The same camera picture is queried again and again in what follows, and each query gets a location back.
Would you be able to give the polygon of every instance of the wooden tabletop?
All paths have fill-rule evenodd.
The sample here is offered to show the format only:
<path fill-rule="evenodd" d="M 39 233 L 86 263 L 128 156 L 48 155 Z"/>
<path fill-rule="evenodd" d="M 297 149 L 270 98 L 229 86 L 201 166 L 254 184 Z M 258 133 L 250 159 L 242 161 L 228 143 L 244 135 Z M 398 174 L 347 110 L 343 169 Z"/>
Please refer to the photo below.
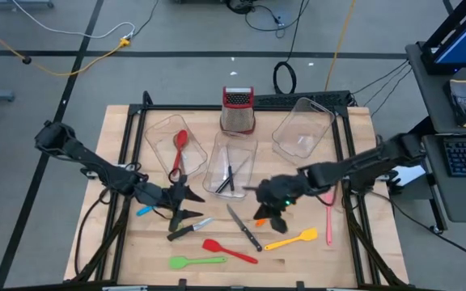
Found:
<path fill-rule="evenodd" d="M 96 153 L 109 162 L 117 162 L 127 110 L 128 106 L 109 106 L 107 108 Z M 220 112 L 148 111 L 145 128 L 148 129 L 154 123 L 175 114 L 184 117 L 193 135 L 210 158 L 215 134 L 220 130 L 218 125 Z M 254 135 L 258 140 L 258 147 L 250 183 L 253 186 L 271 175 L 285 173 L 295 175 L 296 173 L 295 166 L 274 153 L 271 148 L 273 141 L 271 134 L 285 119 L 286 114 L 287 112 L 256 112 Z M 375 133 L 368 109 L 350 108 L 349 119 L 356 151 L 359 153 L 375 147 Z M 345 134 L 342 130 L 341 119 L 339 121 L 344 155 L 347 157 Z M 129 148 L 128 161 L 132 154 L 132 144 L 133 142 Z M 332 130 L 329 130 L 315 148 L 309 162 L 335 161 L 335 154 Z M 169 185 L 166 173 L 144 137 L 139 162 L 142 164 L 141 172 L 150 176 L 150 182 L 164 187 Z M 168 221 L 155 213 L 137 217 L 136 211 L 141 209 L 142 205 L 136 200 L 133 201 L 118 280 L 120 284 L 177 285 L 179 279 L 185 278 L 188 280 L 188 285 L 200 286 L 293 287 L 299 280 L 303 281 L 306 287 L 350 288 L 357 286 L 345 211 L 341 206 L 340 189 L 338 189 L 337 201 L 332 210 L 333 244 L 327 246 L 325 238 L 326 210 L 316 198 L 302 197 L 297 205 L 289 207 L 287 212 L 283 214 L 289 231 L 286 234 L 279 234 L 271 229 L 269 223 L 255 227 L 255 221 L 252 217 L 259 204 L 256 202 L 254 194 L 247 195 L 242 201 L 229 202 L 206 192 L 202 187 L 203 179 L 204 174 L 197 175 L 190 179 L 189 185 L 206 202 L 185 201 L 182 208 L 204 213 L 204 216 L 185 220 L 184 224 L 186 226 L 193 224 L 204 217 L 213 217 L 214 221 L 201 230 L 186 234 L 183 238 L 173 242 L 166 239 L 169 234 Z M 98 198 L 101 190 L 102 185 L 99 181 L 88 182 L 78 224 Z M 377 183 L 375 191 L 388 195 L 383 183 Z M 310 242 L 294 242 L 273 251 L 257 252 L 245 234 L 239 231 L 239 227 L 227 212 L 227 202 L 254 233 L 262 246 L 292 238 L 310 227 L 315 227 L 318 230 L 319 237 Z M 375 248 L 398 277 L 407 282 L 404 258 L 400 249 L 391 205 L 384 199 L 367 196 L 366 207 Z M 84 226 L 79 261 L 81 267 L 93 256 L 101 243 L 107 212 L 107 205 L 98 205 Z M 201 248 L 205 238 L 215 239 L 226 248 L 253 256 L 258 259 L 259 263 L 250 264 L 230 255 L 206 251 Z M 66 279 L 74 277 L 75 242 L 76 236 L 66 268 Z M 366 252 L 362 246 L 360 249 L 365 271 L 364 276 L 366 282 L 371 282 Z M 114 247 L 111 247 L 108 252 L 108 265 L 105 273 L 107 278 L 110 277 L 110 262 L 112 262 L 113 253 Z M 184 255 L 189 259 L 225 255 L 228 261 L 224 264 L 195 264 L 181 270 L 171 270 L 168 266 L 168 260 L 174 255 Z"/>

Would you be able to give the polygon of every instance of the knife blade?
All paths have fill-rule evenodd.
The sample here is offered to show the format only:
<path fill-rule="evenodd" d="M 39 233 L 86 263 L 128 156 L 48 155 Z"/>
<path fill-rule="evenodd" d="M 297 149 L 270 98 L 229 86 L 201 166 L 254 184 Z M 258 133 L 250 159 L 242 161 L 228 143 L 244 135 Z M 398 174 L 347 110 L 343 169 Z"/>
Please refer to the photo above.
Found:
<path fill-rule="evenodd" d="M 206 218 L 205 220 L 203 220 L 201 222 L 198 222 L 198 223 L 196 223 L 194 225 L 183 227 L 182 229 L 177 230 L 177 231 L 169 234 L 167 236 L 167 239 L 169 241 L 173 241 L 174 239 L 182 237 L 183 235 L 189 233 L 190 231 L 196 231 L 196 230 L 201 229 L 203 226 L 207 225 L 208 223 L 212 222 L 213 220 L 214 220 L 214 218 L 210 217 L 210 218 Z"/>
<path fill-rule="evenodd" d="M 233 220 L 240 227 L 240 230 L 242 230 L 248 236 L 249 241 L 251 241 L 251 243 L 256 247 L 256 250 L 262 251 L 262 246 L 258 243 L 255 236 L 252 235 L 251 231 L 248 230 L 248 228 L 243 224 L 240 218 L 236 215 L 235 211 L 233 211 L 233 208 L 230 205 L 226 205 L 226 207 L 227 207 L 227 212 L 230 213 L 231 217 L 233 217 Z"/>

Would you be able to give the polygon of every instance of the gray floor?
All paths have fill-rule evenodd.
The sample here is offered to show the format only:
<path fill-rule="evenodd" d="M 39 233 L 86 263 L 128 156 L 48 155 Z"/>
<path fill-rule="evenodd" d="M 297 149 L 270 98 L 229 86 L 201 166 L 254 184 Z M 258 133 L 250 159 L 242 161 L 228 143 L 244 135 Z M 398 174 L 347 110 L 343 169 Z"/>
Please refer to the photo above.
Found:
<path fill-rule="evenodd" d="M 286 51 L 292 31 L 278 40 L 274 34 L 255 32 L 243 17 L 218 1 L 188 0 L 183 5 L 161 0 L 154 18 L 127 48 L 135 52 L 166 51 Z M 66 30 L 85 31 L 96 0 L 55 1 L 54 10 L 36 7 L 41 21 Z M 121 21 L 141 23 L 154 1 L 105 0 L 95 26 L 105 32 Z M 299 1 L 266 0 L 284 22 L 293 19 Z M 296 51 L 327 52 L 335 49 L 348 0 L 311 0 L 303 14 Z M 268 25 L 268 15 L 258 11 L 253 23 Z M 356 5 L 342 51 L 346 53 L 403 53 L 403 47 L 424 40 L 447 16 L 442 0 L 365 0 Z M 126 28 L 103 40 L 92 40 L 89 50 L 109 50 Z M 44 31 L 19 12 L 0 9 L 0 36 L 17 49 L 78 50 L 81 38 Z M 83 60 L 84 64 L 91 57 Z M 74 57 L 35 57 L 57 71 L 69 71 Z M 280 61 L 271 57 L 111 57 L 81 74 L 74 85 L 64 122 L 78 137 L 95 148 L 109 104 L 137 103 L 148 90 L 155 103 L 219 103 L 221 88 L 253 85 L 257 94 L 271 94 L 272 71 Z M 297 91 L 322 91 L 330 59 L 299 58 L 290 63 L 298 74 Z M 399 65 L 400 60 L 340 59 L 329 89 L 352 90 L 373 81 Z M 288 80 L 282 75 L 282 89 Z M 363 105 L 381 86 L 357 95 Z M 386 87 L 368 106 L 375 110 L 392 89 Z M 13 57 L 0 57 L 0 89 L 15 92 L 13 103 L 0 103 L 0 261 L 36 169 L 39 153 L 33 138 L 46 119 L 52 119 L 66 86 L 55 78 L 22 65 Z M 375 128 L 384 137 L 404 132 L 426 116 L 419 90 L 410 74 L 374 116 Z M 86 181 L 78 167 L 49 161 L 36 202 L 15 256 L 6 287 L 60 282 L 74 237 Z M 426 192 L 426 187 L 409 189 Z M 426 224 L 433 221 L 429 204 L 408 199 L 398 203 Z M 409 278 L 417 286 L 466 290 L 466 255 L 396 216 Z M 466 224 L 449 225 L 448 238 L 466 246 Z"/>

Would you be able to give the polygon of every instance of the cheese grater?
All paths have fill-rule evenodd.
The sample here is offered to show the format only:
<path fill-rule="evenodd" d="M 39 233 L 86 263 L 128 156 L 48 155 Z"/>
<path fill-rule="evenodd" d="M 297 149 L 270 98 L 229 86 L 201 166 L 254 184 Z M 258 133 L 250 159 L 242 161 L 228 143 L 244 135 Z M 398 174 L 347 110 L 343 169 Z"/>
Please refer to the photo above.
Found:
<path fill-rule="evenodd" d="M 224 87 L 220 128 L 223 131 L 250 134 L 255 129 L 254 90 Z"/>

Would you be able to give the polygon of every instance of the knife handle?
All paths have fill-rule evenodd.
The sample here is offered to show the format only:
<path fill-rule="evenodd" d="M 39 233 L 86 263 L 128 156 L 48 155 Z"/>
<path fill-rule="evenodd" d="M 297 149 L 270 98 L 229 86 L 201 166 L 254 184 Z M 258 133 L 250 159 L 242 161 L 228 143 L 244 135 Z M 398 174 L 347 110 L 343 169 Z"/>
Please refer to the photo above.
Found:
<path fill-rule="evenodd" d="M 256 238 L 252 235 L 251 231 L 247 227 L 242 228 L 242 231 L 248 236 L 251 243 L 256 247 L 257 251 L 262 251 L 262 246 L 258 243 Z"/>
<path fill-rule="evenodd" d="M 173 232 L 167 236 L 167 239 L 169 241 L 173 241 L 176 238 L 182 237 L 183 235 L 189 233 L 190 231 L 193 231 L 193 226 L 186 226 L 183 227 L 180 230 L 177 230 L 176 232 Z"/>

